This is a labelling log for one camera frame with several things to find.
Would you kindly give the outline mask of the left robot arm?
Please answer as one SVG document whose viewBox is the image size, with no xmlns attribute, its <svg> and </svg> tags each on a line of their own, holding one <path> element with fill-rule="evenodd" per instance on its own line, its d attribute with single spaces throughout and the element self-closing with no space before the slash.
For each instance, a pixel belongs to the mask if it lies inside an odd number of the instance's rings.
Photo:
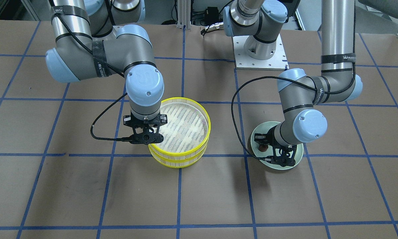
<svg viewBox="0 0 398 239">
<path fill-rule="evenodd" d="M 276 40 L 288 19 L 278 0 L 235 0 L 222 11 L 227 36 L 247 36 L 246 53 L 258 60 L 273 56 Z M 357 98 L 363 84 L 356 74 L 355 1 L 322 1 L 322 56 L 320 76 L 301 68 L 282 72 L 277 80 L 284 121 L 252 133 L 251 155 L 266 165 L 294 167 L 303 156 L 299 146 L 321 138 L 328 128 L 314 108 L 321 103 Z"/>
</svg>

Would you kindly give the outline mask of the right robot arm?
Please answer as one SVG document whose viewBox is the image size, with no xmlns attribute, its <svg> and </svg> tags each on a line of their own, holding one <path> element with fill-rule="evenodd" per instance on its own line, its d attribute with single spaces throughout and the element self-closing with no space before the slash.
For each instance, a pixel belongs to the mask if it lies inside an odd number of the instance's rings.
<svg viewBox="0 0 398 239">
<path fill-rule="evenodd" d="M 123 124 L 129 137 L 114 141 L 149 145 L 164 139 L 159 128 L 164 80 L 157 69 L 146 30 L 143 0 L 51 0 L 56 47 L 46 52 L 46 65 L 61 83 L 119 74 L 126 81 L 131 114 Z"/>
</svg>

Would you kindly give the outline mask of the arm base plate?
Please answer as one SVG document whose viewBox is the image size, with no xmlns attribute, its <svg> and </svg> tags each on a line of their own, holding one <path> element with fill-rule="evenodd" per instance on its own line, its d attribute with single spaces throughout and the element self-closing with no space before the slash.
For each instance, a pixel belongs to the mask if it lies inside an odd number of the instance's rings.
<svg viewBox="0 0 398 239">
<path fill-rule="evenodd" d="M 275 42 L 258 42 L 253 36 L 232 37 L 235 67 L 243 70 L 288 70 L 281 35 Z"/>
</svg>

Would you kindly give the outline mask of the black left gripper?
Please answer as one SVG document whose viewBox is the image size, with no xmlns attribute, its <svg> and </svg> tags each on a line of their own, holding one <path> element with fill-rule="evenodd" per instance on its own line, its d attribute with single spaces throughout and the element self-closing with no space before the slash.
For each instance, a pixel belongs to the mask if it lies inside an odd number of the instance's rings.
<svg viewBox="0 0 398 239">
<path fill-rule="evenodd" d="M 297 147 L 296 146 L 282 146 L 274 136 L 275 128 L 269 129 L 267 133 L 254 133 L 254 142 L 258 143 L 258 145 L 269 145 L 272 147 L 273 156 L 267 156 L 265 161 L 269 162 L 273 165 L 280 165 L 280 166 L 295 166 L 296 162 L 296 154 L 297 154 Z"/>
</svg>

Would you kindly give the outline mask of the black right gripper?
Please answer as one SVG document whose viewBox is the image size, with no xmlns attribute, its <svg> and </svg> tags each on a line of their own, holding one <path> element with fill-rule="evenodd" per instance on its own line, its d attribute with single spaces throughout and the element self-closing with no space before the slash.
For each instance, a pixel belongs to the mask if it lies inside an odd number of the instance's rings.
<svg viewBox="0 0 398 239">
<path fill-rule="evenodd" d="M 149 116 L 138 119 L 134 115 L 123 117 L 123 124 L 133 130 L 133 134 L 130 136 L 130 143 L 133 145 L 146 145 L 144 133 L 147 133 L 149 137 L 147 140 L 148 145 L 161 143 L 164 140 L 164 136 L 159 133 L 159 129 L 167 123 L 167 115 L 163 114 L 158 114 L 154 118 Z M 137 129 L 143 130 L 143 133 L 137 132 Z"/>
</svg>

